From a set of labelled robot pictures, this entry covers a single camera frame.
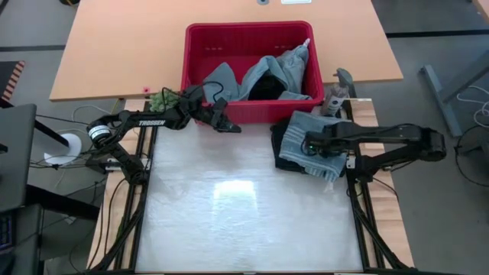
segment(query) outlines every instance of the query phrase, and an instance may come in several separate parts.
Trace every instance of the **orange table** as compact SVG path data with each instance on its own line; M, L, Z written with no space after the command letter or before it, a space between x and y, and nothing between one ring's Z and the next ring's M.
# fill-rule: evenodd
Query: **orange table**
M339 67L356 81L403 78L370 0L83 0L50 100L142 97L144 87L179 89L185 30L193 23L309 22L324 83Z
M484 18L486 18L486 21L489 22L489 0L474 0L474 3Z

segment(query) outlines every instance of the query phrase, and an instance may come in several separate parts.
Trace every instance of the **green plush toy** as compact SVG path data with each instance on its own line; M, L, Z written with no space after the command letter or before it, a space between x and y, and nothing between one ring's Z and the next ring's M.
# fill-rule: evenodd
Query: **green plush toy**
M161 92L156 95L151 95L150 100L151 112L164 112L178 103L180 95L171 89L163 88Z

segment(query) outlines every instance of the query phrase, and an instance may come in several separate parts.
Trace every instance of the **desk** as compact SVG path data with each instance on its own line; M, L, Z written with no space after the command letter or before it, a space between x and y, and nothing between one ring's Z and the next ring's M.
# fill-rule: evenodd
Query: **desk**
M143 100L129 100L126 105L128 110L141 110L144 106ZM377 125L377 118L375 116L374 106L371 101L352 101L351 106L353 109L354 120L360 125L365 126L375 126ZM135 152L138 136L133 131L129 131L125 139L121 142L121 145L131 154ZM367 155L377 155L384 152L384 146L382 144L364 144L361 146L361 152ZM115 187L119 181L124 176L120 172L114 172L108 176L107 187L105 192L105 202L108 202L112 197ZM392 178L390 173L379 172L376 177L379 180L384 181L393 187ZM374 207L374 214L377 221L377 230L393 250L394 253L407 265L413 266L413 259L410 253L410 247L407 242L406 232L403 226L403 219L400 214L399 204L396 200L395 195L383 187L382 185L373 182L369 185L369 190L371 193L371 200ZM125 202L127 198L128 184L123 183L115 194L114 201L112 203L112 216L110 230L108 231L108 246L110 247L115 240L117 235L118 225L121 221L122 214L125 208ZM106 236L106 225L108 217L108 203L104 204L104 225L102 230L102 246ZM94 234L94 239L92 243L92 249L90 251L89 259L92 259L96 253L96 247L99 242L100 235L100 216L98 224L96 227L96 232ZM371 239L365 233L366 244L368 246L368 256L370 258L371 266L375 266L375 258L373 245ZM128 267L129 265L129 253L131 249L131 241L126 244L125 247L125 257L123 260L123 267ZM96 254L94 263L98 263L102 259L102 250L99 249Z
M79 3L50 100L136 98L180 89L193 23L309 22L324 83L343 67L357 82L403 78L370 0L259 5L257 0L85 0Z

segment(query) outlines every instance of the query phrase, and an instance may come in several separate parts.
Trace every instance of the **gray cloth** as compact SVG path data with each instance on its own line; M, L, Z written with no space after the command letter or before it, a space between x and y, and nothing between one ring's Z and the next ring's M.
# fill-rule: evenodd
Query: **gray cloth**
M283 136L279 157L299 164L310 175L323 177L327 182L334 183L345 166L346 154L328 158L307 156L303 153L302 146L307 131L321 132L324 126L340 121L344 120L295 111Z
M279 96L278 100L310 100L309 95L296 94L294 92L285 91Z
M214 97L216 100L223 98L227 102L246 100L248 98L248 95L242 95L239 92L239 85L236 82L235 73L226 62L219 65L209 76L207 76L204 82L208 81L221 83L224 86L224 90L217 94L221 90L221 86L214 83L204 85L204 95L206 96L207 102L215 102Z
M289 89L288 79L285 77L277 58L272 56L265 56L258 61L256 65L251 67L248 72L243 77L243 83L241 84L241 92L246 94L246 98L250 94L251 89L253 89L254 84L263 76L272 75L277 77L277 79L283 84L285 90Z
M224 98L228 102L248 100L251 89L263 75L273 75L283 84L287 93L301 95L304 70L309 59L307 49L309 40L299 45L294 50L288 50L280 57L265 56L252 66L243 77L241 86L236 81L235 74L227 63L222 63L204 79L204 82L216 81L222 83L224 90L216 84L205 85L204 94L207 102L215 102ZM279 99L304 100L310 99L308 95L293 96L281 95Z
M308 59L309 50L304 45L300 45L294 50L288 50L277 57L277 61L289 83L289 92L301 93L304 71L306 70Z

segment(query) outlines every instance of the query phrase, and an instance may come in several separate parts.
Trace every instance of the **black cloth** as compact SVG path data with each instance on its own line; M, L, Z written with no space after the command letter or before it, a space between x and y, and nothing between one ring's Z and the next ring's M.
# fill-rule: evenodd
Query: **black cloth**
M289 122L290 118L286 118L270 127L270 130L272 131L272 148L274 149L275 167L285 171L306 173L304 167L301 167L299 164L279 157L283 135L285 134L287 127L289 127Z
M285 86L272 75L264 74L251 88L248 100L277 100Z

